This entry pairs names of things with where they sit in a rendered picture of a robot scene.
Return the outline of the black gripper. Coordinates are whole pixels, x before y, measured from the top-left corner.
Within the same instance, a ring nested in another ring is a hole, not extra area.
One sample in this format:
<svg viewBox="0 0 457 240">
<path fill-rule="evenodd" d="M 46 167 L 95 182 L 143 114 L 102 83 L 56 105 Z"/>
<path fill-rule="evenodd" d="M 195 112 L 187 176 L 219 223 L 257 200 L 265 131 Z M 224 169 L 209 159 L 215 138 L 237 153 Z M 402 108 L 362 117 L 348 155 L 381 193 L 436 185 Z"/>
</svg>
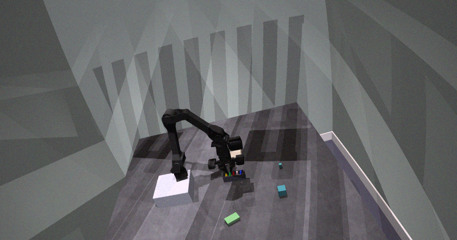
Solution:
<svg viewBox="0 0 457 240">
<path fill-rule="evenodd" d="M 221 169 L 226 174 L 228 174 L 225 164 L 229 163 L 230 164 L 230 173 L 232 174 L 232 170 L 235 167 L 235 163 L 237 165 L 244 165 L 243 154 L 237 154 L 236 158 L 234 158 L 234 157 L 230 157 L 230 153 L 229 153 L 229 151 L 227 151 L 226 154 L 218 154 L 218 158 L 219 158 L 218 161 L 216 161 L 216 158 L 208 160 L 209 169 L 215 169 L 216 168 L 215 165 L 218 165 L 219 169 Z"/>
</svg>

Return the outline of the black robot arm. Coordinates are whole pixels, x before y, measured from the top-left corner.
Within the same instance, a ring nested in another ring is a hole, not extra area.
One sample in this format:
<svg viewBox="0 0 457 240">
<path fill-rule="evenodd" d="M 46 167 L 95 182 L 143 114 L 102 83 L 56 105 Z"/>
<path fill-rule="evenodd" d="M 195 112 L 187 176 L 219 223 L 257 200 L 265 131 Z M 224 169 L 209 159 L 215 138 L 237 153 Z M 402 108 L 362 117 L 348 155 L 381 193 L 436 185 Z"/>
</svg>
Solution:
<svg viewBox="0 0 457 240">
<path fill-rule="evenodd" d="M 226 154 L 227 151 L 243 149 L 240 136 L 230 138 L 223 128 L 209 124 L 189 109 L 167 109 L 161 120 L 167 129 L 172 150 L 172 167 L 170 172 L 175 175 L 177 182 L 187 179 L 188 173 L 183 166 L 186 157 L 185 152 L 182 152 L 179 146 L 176 122 L 185 120 L 206 133 L 212 139 L 211 147 L 216 147 L 217 155 Z"/>
</svg>

